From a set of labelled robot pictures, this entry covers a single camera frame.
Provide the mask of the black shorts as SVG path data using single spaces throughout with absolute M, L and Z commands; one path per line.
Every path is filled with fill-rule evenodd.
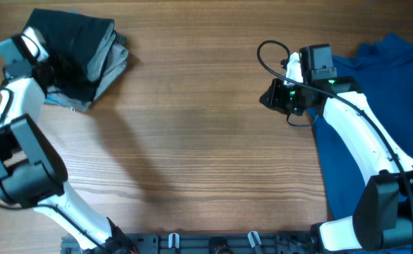
M 36 8 L 30 14 L 25 27 L 38 29 L 45 41 L 45 49 L 50 54 L 63 52 L 72 57 L 83 70 L 83 83 L 79 87 L 68 88 L 69 92 L 80 94 L 80 89 L 88 88 L 87 65 L 94 57 L 104 36 L 114 31 L 115 22 L 110 18 L 96 18 L 77 13 Z

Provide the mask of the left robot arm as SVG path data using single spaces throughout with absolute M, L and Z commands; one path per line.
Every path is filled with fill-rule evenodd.
M 0 209 L 49 217 L 84 253 L 137 253 L 137 245 L 73 189 L 62 158 L 36 124 L 52 78 L 37 35 L 4 40 L 0 52 L 8 62 L 0 86 Z

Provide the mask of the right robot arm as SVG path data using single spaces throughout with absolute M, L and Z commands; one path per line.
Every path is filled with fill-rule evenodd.
M 286 116 L 314 109 L 341 137 L 365 182 L 351 216 L 314 224 L 307 253 L 413 252 L 413 158 L 390 137 L 351 76 L 340 77 L 328 44 L 288 52 L 260 101 Z

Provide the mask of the folded grey shorts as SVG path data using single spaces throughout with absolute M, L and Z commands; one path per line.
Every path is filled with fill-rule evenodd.
M 126 37 L 113 31 L 110 36 L 104 36 L 100 47 L 87 65 L 87 78 L 92 83 L 92 95 L 86 88 L 80 89 L 80 94 L 75 92 L 50 88 L 49 93 L 60 93 L 70 98 L 71 108 L 86 112 L 89 106 L 112 85 L 112 83 L 125 71 L 127 67 L 128 49 L 125 48 Z

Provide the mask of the blue shirt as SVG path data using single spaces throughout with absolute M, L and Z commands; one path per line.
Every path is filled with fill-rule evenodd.
M 303 47 L 287 75 L 289 97 L 314 124 L 325 190 L 336 220 L 312 226 L 321 253 L 409 246 L 413 252 L 413 44 L 388 35 L 352 59 L 328 44 Z

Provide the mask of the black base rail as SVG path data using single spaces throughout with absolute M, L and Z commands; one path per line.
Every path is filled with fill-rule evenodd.
M 83 250 L 71 236 L 63 237 L 62 253 L 147 253 L 147 254 L 215 254 L 265 253 L 302 254 L 317 253 L 316 241 L 307 231 L 280 231 L 262 234 L 128 234 L 117 240 L 108 239 L 101 247 Z

